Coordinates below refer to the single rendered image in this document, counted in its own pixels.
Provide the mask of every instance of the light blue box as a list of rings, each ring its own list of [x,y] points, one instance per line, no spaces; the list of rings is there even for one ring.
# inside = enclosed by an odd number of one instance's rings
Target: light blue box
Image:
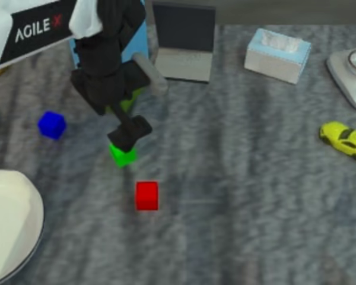
[[[75,68],[79,63],[79,57],[74,52],[75,42],[74,39],[69,41],[70,49],[72,53],[72,59],[74,61]],[[132,40],[128,43],[125,50],[122,53],[122,61],[127,62],[132,59],[134,53],[143,53],[147,58],[149,58],[149,48],[148,48],[148,32],[147,32],[147,22],[144,21],[136,34],[133,36]]]
[[[309,58],[311,43],[302,40],[295,52],[286,52],[264,45],[264,32],[283,36],[259,28],[248,44],[245,68],[296,84]]]

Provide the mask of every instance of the red x logo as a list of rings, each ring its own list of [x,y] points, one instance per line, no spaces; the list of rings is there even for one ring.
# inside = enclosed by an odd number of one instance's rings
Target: red x logo
[[[55,15],[52,20],[52,26],[54,28],[59,27],[62,24],[62,14]]]

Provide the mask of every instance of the table surface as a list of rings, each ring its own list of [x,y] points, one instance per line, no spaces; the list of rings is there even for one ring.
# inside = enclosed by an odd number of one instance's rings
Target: table surface
[[[68,45],[0,78],[0,169],[26,174],[47,215],[8,284],[356,284],[356,161],[317,138],[327,121],[356,128],[325,67],[356,47],[356,26],[263,27],[312,43],[297,85],[243,68],[257,28],[217,27],[210,84],[139,97],[134,112],[154,131],[124,169],[106,137],[118,121],[69,83]],[[153,28],[150,42],[155,51]],[[66,117],[58,142],[38,133],[45,110]],[[160,211],[135,212],[139,180],[159,181]]]

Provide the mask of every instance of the white tissue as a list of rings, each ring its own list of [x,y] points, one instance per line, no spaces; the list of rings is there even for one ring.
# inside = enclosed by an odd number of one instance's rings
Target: white tissue
[[[283,34],[275,34],[264,30],[262,33],[262,44],[283,52],[294,53],[298,50],[302,40],[288,37]]]

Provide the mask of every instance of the toy car window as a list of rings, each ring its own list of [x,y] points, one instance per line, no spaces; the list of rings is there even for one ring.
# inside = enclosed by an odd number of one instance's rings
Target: toy car window
[[[349,135],[352,134],[353,131],[354,129],[345,129],[340,134],[339,140],[346,140],[349,137]]]
[[[353,143],[349,142],[349,141],[346,141],[346,142],[343,142],[343,144],[349,146],[349,147],[352,147],[352,148],[356,148],[356,145],[354,145]]]

